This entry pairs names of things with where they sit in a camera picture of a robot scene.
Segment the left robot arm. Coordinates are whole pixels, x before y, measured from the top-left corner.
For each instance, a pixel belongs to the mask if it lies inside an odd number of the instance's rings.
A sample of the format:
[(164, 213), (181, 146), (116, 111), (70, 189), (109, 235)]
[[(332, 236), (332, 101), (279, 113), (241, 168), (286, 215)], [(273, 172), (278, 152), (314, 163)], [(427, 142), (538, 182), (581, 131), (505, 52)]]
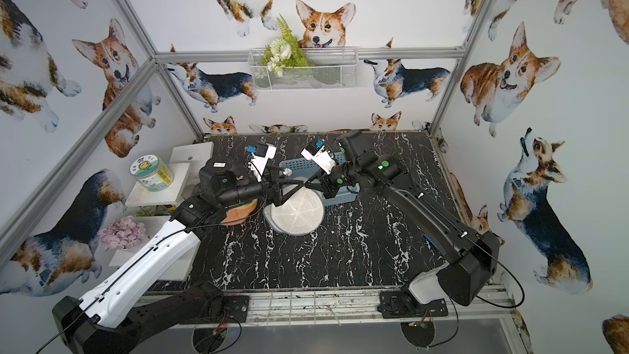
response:
[(249, 162), (252, 175), (234, 172), (231, 162), (209, 160), (200, 182), (156, 235), (107, 280), (81, 298), (65, 297), (52, 309), (59, 336), (73, 353), (129, 353), (139, 344), (183, 321), (221, 316), (223, 292), (212, 283), (146, 306), (139, 298), (174, 263), (196, 247), (201, 234), (223, 222), (229, 210), (255, 200), (279, 207), (304, 183), (287, 170)]

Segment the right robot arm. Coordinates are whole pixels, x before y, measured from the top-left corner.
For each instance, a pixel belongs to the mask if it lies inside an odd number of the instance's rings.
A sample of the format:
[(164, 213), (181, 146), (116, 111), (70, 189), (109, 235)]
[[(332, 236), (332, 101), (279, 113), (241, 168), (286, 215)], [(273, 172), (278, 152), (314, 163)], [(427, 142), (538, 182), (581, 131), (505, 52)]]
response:
[(353, 130), (337, 138), (345, 157), (338, 162), (324, 141), (309, 143), (301, 155), (319, 170), (308, 188), (333, 198), (343, 186), (358, 185), (397, 207), (416, 224), (445, 263), (416, 276), (408, 290), (420, 303), (450, 298), (468, 306), (496, 272), (501, 241), (467, 226), (416, 184), (409, 166), (391, 154), (378, 154), (366, 134)]

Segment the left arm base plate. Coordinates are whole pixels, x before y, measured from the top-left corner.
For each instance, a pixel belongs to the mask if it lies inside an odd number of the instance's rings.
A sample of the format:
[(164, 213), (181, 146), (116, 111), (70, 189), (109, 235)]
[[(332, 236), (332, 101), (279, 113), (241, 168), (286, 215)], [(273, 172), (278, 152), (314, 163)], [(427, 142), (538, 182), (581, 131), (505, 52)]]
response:
[(209, 309), (198, 319), (194, 321), (196, 324), (201, 323), (218, 323), (219, 321), (232, 319), (237, 323), (245, 323), (250, 307), (251, 297), (246, 295), (226, 295), (221, 298), (220, 302), (213, 301)]

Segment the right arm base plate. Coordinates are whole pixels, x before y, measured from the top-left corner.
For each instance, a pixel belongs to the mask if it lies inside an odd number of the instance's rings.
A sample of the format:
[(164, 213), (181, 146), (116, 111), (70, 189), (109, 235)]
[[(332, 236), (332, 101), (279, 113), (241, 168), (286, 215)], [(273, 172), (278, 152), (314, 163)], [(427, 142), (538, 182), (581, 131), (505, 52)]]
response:
[(429, 318), (449, 315), (444, 299), (438, 299), (427, 305), (419, 303), (409, 293), (402, 290), (381, 291), (377, 311), (384, 319)]

